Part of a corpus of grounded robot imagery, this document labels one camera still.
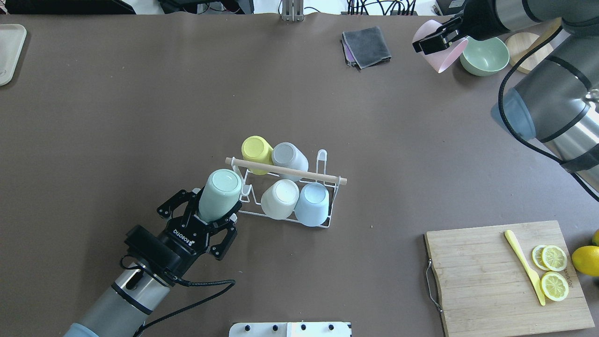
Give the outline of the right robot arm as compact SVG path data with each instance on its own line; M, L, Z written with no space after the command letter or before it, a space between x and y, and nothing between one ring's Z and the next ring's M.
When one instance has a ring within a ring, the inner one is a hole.
M464 38L485 41L560 19L569 36L522 80L501 82L492 116L518 142L558 163L598 198L598 21L596 0L467 0L449 21L420 39L416 52L434 55Z

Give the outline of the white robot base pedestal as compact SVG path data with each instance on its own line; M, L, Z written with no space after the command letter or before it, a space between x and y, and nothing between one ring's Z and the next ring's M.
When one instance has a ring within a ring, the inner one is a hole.
M350 322L238 322L229 337L351 337Z

